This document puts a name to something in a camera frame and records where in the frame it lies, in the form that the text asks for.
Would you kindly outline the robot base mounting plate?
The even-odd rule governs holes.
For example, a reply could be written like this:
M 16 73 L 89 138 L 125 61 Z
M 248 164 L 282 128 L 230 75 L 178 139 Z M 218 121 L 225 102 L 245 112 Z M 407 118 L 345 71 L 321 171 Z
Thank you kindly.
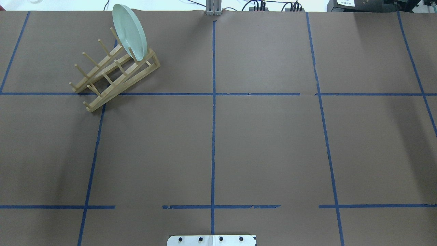
M 255 235 L 174 235 L 167 246 L 256 246 Z

